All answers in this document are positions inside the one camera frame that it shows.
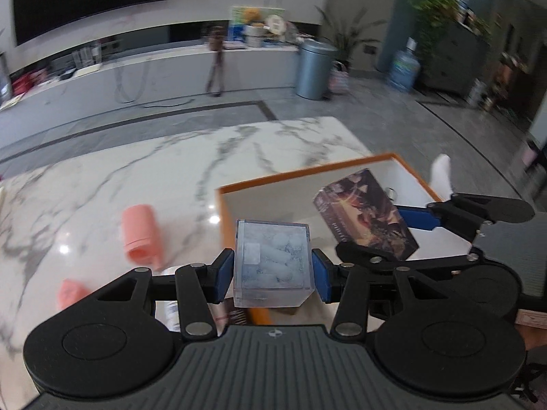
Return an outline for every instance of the transparent cube container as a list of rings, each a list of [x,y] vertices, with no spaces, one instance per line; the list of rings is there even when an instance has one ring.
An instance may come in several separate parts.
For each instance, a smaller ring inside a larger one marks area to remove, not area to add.
[[[308,225],[239,220],[236,230],[235,306],[302,305],[315,289]]]

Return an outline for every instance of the pink cup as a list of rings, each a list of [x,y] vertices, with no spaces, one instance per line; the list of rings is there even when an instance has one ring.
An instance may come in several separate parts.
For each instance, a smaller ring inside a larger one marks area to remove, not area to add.
[[[57,308],[64,310],[89,294],[91,294],[91,290],[82,282],[65,279],[57,293]]]
[[[532,162],[535,160],[535,157],[538,155],[537,152],[535,152],[532,148],[529,146],[524,149],[524,152],[522,153],[522,162],[524,163],[524,166],[529,167]]]
[[[150,205],[134,205],[121,213],[124,251],[137,265],[163,266],[163,245],[154,209]]]

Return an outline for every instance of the gray trash can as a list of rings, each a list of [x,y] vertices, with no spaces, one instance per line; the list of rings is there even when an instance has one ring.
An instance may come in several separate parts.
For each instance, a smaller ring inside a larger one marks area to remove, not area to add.
[[[338,53],[332,45],[306,40],[300,46],[300,65],[296,79],[296,95],[321,100],[329,86],[330,70]]]

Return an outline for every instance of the wall outlet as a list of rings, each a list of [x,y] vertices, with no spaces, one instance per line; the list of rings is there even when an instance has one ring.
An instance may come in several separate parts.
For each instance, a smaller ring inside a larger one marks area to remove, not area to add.
[[[363,47],[363,52],[371,56],[375,56],[377,51],[378,51],[378,48],[376,46],[365,45]]]

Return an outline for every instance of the potted plant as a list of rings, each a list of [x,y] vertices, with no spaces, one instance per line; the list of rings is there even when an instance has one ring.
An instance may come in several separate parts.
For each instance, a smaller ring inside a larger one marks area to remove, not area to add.
[[[355,48],[362,44],[379,43],[378,39],[362,38],[361,36],[367,29],[374,26],[380,26],[387,23],[386,20],[376,20],[369,23],[362,23],[366,15],[366,8],[362,8],[353,18],[350,24],[346,20],[336,21],[330,14],[326,13],[321,8],[316,6],[316,9],[321,13],[323,23],[330,29],[332,36],[325,37],[333,46],[338,49],[337,60],[344,66],[349,68],[349,61]]]
[[[437,43],[445,36],[450,23],[456,20],[457,0],[409,0],[416,11],[416,56],[427,64]]]

